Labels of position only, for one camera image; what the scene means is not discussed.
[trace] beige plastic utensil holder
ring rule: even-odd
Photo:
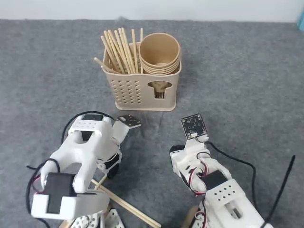
[[[104,52],[103,62],[109,68],[113,68],[106,51]],[[120,75],[109,73],[104,69],[103,71],[114,94],[116,107],[120,110],[172,111],[176,106],[176,90],[181,72],[181,58],[180,65],[175,72],[165,76],[146,73]],[[148,85],[150,82],[158,81],[172,84],[172,86],[165,89],[161,98],[156,95],[155,89]]]

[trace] white wall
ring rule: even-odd
[[[304,0],[0,0],[0,19],[295,22],[303,9]]]

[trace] gray floor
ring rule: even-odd
[[[174,111],[131,112],[143,125],[126,138],[120,173],[105,185],[163,227],[178,228],[200,199],[173,173],[168,151],[185,142],[180,118],[200,112],[211,141],[256,165],[264,216],[297,155],[272,224],[303,227],[304,33],[292,24],[127,20],[0,20],[0,227],[43,227],[25,209],[32,173],[25,165],[37,166],[58,148],[70,117],[92,109],[128,113],[116,109],[92,61],[102,56],[103,30],[122,26],[175,36],[183,70]],[[251,199],[251,170],[213,156]],[[116,208],[127,228],[148,227]]]

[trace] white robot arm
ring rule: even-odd
[[[73,163],[81,167],[76,175],[58,173],[57,164],[47,161],[41,169],[44,190],[35,194],[31,215],[35,218],[75,219],[104,213],[109,197],[89,190],[89,184],[99,168],[105,175],[114,175],[122,154],[120,143],[129,129],[140,126],[131,115],[119,117],[112,126],[111,119],[102,115],[85,114],[75,119],[68,136],[50,158],[58,162],[61,171]]]
[[[211,158],[204,143],[208,135],[201,115],[181,121],[187,142],[170,150],[173,171],[195,195],[205,198],[190,228],[261,228],[264,219],[245,192],[230,172]],[[270,224],[264,227],[273,228]]]

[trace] circuit board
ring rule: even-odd
[[[207,134],[207,129],[201,114],[184,117],[181,119],[181,123],[187,140]]]
[[[119,116],[117,119],[119,119],[121,122],[127,125],[130,129],[139,127],[141,125],[140,120],[136,119],[132,115]]]

